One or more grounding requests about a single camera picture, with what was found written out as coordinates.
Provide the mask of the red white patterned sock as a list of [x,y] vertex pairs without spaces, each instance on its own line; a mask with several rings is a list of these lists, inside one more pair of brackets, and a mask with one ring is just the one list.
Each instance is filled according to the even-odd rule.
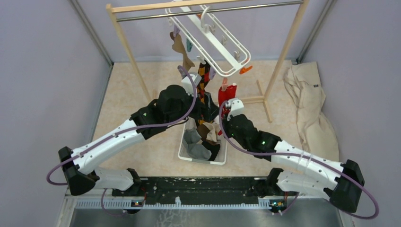
[[218,104],[219,107],[223,107],[223,111],[221,116],[225,117],[225,114],[228,113],[228,110],[223,106],[225,101],[236,97],[237,84],[233,83],[232,85],[228,85],[226,91],[221,91],[221,88],[218,91]]

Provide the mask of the grey sock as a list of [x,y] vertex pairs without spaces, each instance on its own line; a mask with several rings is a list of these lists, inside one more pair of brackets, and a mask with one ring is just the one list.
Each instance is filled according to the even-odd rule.
[[210,157],[210,152],[202,145],[201,137],[195,128],[184,131],[183,146],[191,158],[208,160]]

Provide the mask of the argyle red yellow sock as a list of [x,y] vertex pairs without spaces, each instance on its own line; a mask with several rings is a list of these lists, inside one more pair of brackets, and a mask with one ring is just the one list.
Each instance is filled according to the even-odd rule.
[[197,85],[197,93],[198,99],[205,104],[207,107],[210,107],[210,93],[205,91],[205,87],[208,85],[210,78],[210,64],[205,61],[204,63],[200,63],[198,74],[201,76],[201,81]]

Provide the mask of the beige brown sock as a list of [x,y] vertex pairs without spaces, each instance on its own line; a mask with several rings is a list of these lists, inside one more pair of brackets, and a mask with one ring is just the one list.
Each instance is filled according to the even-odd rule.
[[216,144],[218,140],[218,133],[220,126],[216,123],[205,122],[197,127],[197,133],[200,135],[202,141]]

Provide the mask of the black blue sock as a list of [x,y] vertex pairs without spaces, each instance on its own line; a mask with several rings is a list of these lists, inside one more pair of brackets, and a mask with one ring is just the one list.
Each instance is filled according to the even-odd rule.
[[209,157],[208,161],[214,161],[220,151],[221,145],[218,143],[215,145],[212,145],[206,141],[202,142],[202,145],[206,148],[206,150],[208,150],[210,152],[210,157]]

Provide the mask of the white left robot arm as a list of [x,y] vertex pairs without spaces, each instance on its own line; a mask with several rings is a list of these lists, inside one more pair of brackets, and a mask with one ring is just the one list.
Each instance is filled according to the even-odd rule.
[[99,165],[124,149],[165,132],[170,125],[186,117],[208,122],[218,113],[219,107],[211,98],[201,101],[182,86],[168,86],[157,99],[108,134],[80,148],[59,150],[71,195],[83,195],[92,189],[119,190],[131,196],[139,194],[142,183],[134,169],[110,170]]

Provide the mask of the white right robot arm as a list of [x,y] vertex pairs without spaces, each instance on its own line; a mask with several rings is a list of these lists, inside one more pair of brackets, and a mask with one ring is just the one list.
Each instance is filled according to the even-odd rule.
[[342,211],[356,213],[365,185],[357,162],[332,161],[296,148],[277,135],[258,130],[244,114],[222,118],[221,130],[235,149],[297,170],[292,173],[279,169],[266,182],[270,194],[303,192],[326,199]]

